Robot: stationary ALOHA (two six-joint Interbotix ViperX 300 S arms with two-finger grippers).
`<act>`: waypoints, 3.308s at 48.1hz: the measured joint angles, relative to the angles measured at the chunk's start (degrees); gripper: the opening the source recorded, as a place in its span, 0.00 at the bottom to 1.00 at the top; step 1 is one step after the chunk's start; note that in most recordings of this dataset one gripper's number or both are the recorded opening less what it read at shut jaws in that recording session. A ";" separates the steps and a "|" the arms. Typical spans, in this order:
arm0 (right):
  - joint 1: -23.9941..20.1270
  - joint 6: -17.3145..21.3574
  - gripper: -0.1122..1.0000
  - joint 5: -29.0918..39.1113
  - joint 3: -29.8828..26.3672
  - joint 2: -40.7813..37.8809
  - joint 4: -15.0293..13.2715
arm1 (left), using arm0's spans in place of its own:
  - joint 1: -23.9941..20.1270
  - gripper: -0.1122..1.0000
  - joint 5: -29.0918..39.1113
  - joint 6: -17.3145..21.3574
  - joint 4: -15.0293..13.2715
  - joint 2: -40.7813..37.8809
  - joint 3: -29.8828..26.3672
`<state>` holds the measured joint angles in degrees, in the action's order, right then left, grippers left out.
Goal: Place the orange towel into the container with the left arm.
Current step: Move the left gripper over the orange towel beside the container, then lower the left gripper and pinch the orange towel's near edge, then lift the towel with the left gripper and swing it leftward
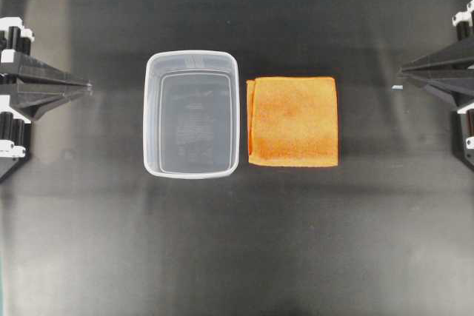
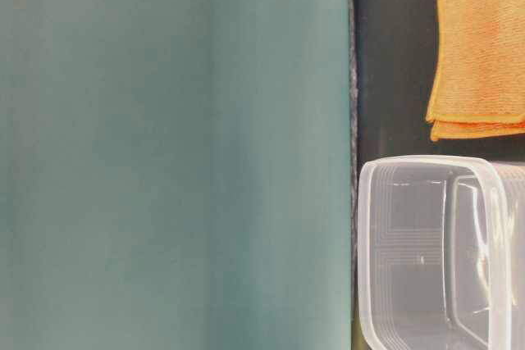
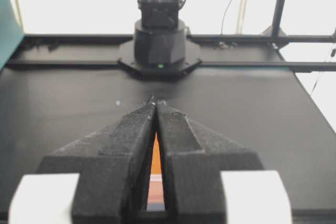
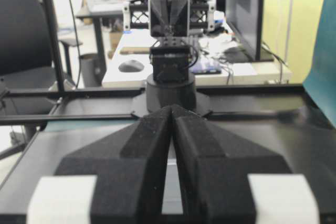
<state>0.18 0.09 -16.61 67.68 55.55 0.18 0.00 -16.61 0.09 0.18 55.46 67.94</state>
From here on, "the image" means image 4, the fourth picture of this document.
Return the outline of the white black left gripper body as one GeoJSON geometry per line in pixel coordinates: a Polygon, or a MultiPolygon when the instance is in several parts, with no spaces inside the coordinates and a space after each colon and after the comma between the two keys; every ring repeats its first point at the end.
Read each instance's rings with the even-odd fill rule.
{"type": "MultiPolygon", "coordinates": [[[[167,1],[169,13],[171,1],[167,1]]],[[[123,3],[123,28],[124,30],[148,29],[150,32],[150,0],[130,0],[123,3]]],[[[188,0],[188,33],[193,29],[213,31],[215,29],[214,13],[207,0],[188,0]]]]}

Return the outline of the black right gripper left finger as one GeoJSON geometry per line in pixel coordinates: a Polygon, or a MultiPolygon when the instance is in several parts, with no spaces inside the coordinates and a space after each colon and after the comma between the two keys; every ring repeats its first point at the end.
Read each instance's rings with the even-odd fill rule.
{"type": "Polygon", "coordinates": [[[172,109],[64,156],[30,199],[28,223],[139,223],[162,211],[172,109]]]}

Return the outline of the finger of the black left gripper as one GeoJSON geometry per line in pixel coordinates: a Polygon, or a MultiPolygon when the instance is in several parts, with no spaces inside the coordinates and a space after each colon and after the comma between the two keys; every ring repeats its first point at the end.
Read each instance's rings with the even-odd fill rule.
{"type": "Polygon", "coordinates": [[[152,37],[170,34],[169,13],[166,0],[150,0],[150,33],[152,37]]]}
{"type": "Polygon", "coordinates": [[[186,37],[188,33],[188,0],[172,0],[170,29],[173,37],[186,37]]]}

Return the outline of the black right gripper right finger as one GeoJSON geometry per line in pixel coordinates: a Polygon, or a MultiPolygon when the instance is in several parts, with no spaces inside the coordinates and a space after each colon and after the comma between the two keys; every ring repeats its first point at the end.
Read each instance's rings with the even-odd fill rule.
{"type": "Polygon", "coordinates": [[[206,223],[319,223],[313,191],[284,157],[172,106],[191,209],[206,223]]]}

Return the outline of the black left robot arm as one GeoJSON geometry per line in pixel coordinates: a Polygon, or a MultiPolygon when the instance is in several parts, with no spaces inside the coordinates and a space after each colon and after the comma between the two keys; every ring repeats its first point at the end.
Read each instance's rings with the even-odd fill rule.
{"type": "Polygon", "coordinates": [[[135,123],[63,156],[52,176],[38,181],[27,223],[165,223],[162,212],[166,170],[174,132],[172,109],[205,113],[197,104],[190,69],[198,50],[186,41],[191,11],[213,17],[209,0],[131,0],[124,5],[124,28],[131,14],[148,12],[153,67],[146,80],[147,115],[135,123]]]}

